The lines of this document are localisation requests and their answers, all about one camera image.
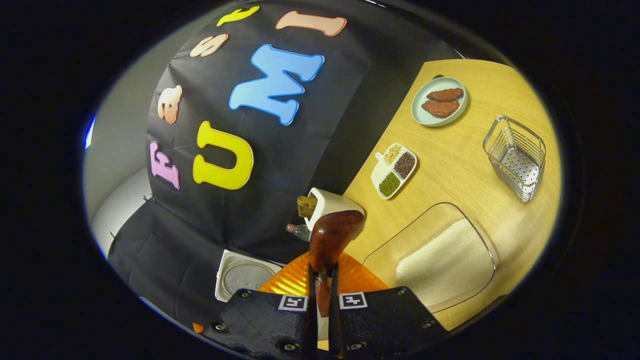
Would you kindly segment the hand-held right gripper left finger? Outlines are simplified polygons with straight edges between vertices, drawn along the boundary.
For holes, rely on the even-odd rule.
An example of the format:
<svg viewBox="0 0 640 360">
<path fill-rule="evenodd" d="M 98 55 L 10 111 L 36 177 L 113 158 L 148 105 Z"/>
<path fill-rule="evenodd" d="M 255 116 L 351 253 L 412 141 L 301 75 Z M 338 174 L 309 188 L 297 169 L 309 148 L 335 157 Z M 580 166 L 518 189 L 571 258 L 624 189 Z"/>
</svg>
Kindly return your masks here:
<svg viewBox="0 0 640 360">
<path fill-rule="evenodd" d="M 238 289 L 199 335 L 241 358 L 317 360 L 318 301 L 304 253 L 267 281 L 263 291 Z"/>
</svg>

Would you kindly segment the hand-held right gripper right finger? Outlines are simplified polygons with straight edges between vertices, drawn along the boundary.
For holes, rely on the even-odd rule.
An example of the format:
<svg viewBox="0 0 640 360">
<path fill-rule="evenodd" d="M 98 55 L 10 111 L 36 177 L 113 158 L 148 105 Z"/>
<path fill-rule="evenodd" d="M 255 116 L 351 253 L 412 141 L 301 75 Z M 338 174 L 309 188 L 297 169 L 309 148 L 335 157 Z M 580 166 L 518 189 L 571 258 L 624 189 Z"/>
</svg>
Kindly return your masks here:
<svg viewBox="0 0 640 360">
<path fill-rule="evenodd" d="M 424 359 L 449 335 L 409 287 L 386 286 L 345 253 L 331 273 L 327 321 L 334 359 Z"/>
</svg>

